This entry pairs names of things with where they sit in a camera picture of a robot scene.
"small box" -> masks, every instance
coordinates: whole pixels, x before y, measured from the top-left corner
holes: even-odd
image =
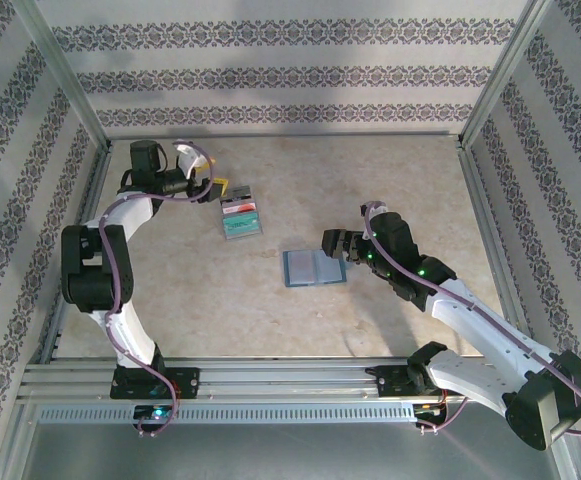
[[[323,250],[283,252],[286,287],[307,287],[346,282],[343,259],[328,257]]]
[[[257,204],[248,185],[226,191],[221,199],[226,240],[263,233]]]

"perforated metal strip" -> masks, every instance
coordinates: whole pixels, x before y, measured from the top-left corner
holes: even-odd
[[[39,423],[127,424],[132,406],[45,405]],[[412,404],[368,402],[367,405],[274,404],[185,405],[177,412],[178,424],[299,424],[299,423],[394,423],[414,422]]]

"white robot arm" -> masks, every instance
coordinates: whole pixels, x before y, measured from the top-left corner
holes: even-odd
[[[364,231],[324,232],[326,255],[368,265],[399,297],[448,325],[484,356],[482,362],[464,361],[431,342],[409,357],[407,378],[397,381],[419,394],[445,389],[465,395],[504,416],[538,450],[568,431],[581,418],[581,359],[570,351],[557,355],[528,338],[483,304],[447,265],[420,255],[399,214],[380,203],[361,210]],[[368,373],[377,376],[381,392],[383,373]]]
[[[117,199],[126,196],[127,193],[121,193]],[[130,237],[139,229],[141,225],[150,220],[153,216],[152,200],[149,198],[137,198],[128,200],[119,205],[112,214],[106,219],[106,225],[120,225],[123,227],[126,243]],[[96,232],[99,227],[100,217],[86,223],[88,230]],[[87,312],[97,324],[106,331],[105,316],[108,310],[93,310]],[[141,362],[150,365],[154,358],[156,345],[148,336],[141,326],[141,321],[134,310],[132,300],[127,301],[121,306],[121,311],[111,315],[112,332],[117,342],[124,348],[124,351]],[[115,349],[117,354],[117,364],[126,368],[141,368],[135,362],[130,360],[123,352]]]
[[[76,304],[106,332],[117,354],[115,382],[127,384],[126,392],[138,398],[145,392],[150,395],[166,393],[164,385],[144,371],[145,366],[149,366],[164,374],[165,366],[159,348],[143,330],[132,304],[134,281],[127,243],[138,228],[158,212],[165,196],[185,192],[190,200],[209,202],[221,195],[227,183],[211,178],[197,185],[196,170],[203,168],[209,157],[188,142],[177,142],[175,147],[179,152],[177,165],[167,170],[167,159],[166,167],[160,167],[159,151],[164,156],[165,152],[157,142],[142,140],[130,145],[132,168],[121,180],[113,203],[116,207],[104,215],[105,237],[114,262],[103,247],[99,230],[101,217],[85,225],[66,227],[62,232],[64,298]],[[126,185],[128,177],[131,179],[129,186]],[[114,291],[112,263],[116,265],[120,292]],[[120,295],[116,312],[113,311],[115,293]]]

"marble surface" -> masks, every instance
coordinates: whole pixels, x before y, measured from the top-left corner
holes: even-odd
[[[174,162],[169,141],[161,141]],[[446,262],[500,312],[453,137],[199,139],[232,186],[252,187],[264,234],[226,242],[218,203],[164,204],[132,237],[133,302],[166,357],[407,356],[431,340],[477,353],[400,300],[365,266],[340,285],[286,288],[281,254],[319,248],[323,230],[361,230],[359,206],[383,200],[420,251]],[[130,166],[118,141],[100,211]],[[98,326],[71,307],[59,357],[112,356]]]

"yellow object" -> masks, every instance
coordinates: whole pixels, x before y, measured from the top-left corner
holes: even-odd
[[[228,179],[227,178],[216,178],[214,179],[214,183],[221,185],[221,196],[225,196],[226,190],[228,189]]]
[[[214,157],[210,157],[210,161],[212,162],[213,166],[217,164],[217,161],[214,159]],[[204,163],[200,167],[195,167],[195,170],[197,171],[197,173],[199,173],[199,172],[203,172],[207,168],[208,168],[208,162]]]

